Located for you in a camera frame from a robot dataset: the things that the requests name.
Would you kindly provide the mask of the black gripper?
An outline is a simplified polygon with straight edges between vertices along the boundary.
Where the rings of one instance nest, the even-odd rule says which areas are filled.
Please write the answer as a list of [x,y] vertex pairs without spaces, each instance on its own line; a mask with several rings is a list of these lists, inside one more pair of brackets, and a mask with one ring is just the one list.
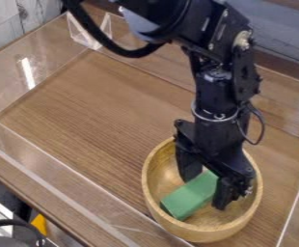
[[245,195],[257,177],[246,158],[243,142],[250,121],[246,107],[214,113],[191,108],[194,121],[176,120],[175,159],[184,182],[194,179],[207,167],[218,176],[211,205],[224,210]]

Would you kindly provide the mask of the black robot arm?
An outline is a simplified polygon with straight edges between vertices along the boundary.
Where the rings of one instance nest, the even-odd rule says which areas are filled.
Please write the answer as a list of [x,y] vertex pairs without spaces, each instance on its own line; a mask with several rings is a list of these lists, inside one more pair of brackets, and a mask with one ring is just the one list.
[[120,6],[136,36],[151,43],[178,43],[190,59],[194,120],[174,122],[175,158],[183,180],[202,168],[218,175],[212,206],[223,210],[246,196],[257,178],[243,152],[257,113],[251,99],[262,83],[250,21],[224,0],[110,1]]

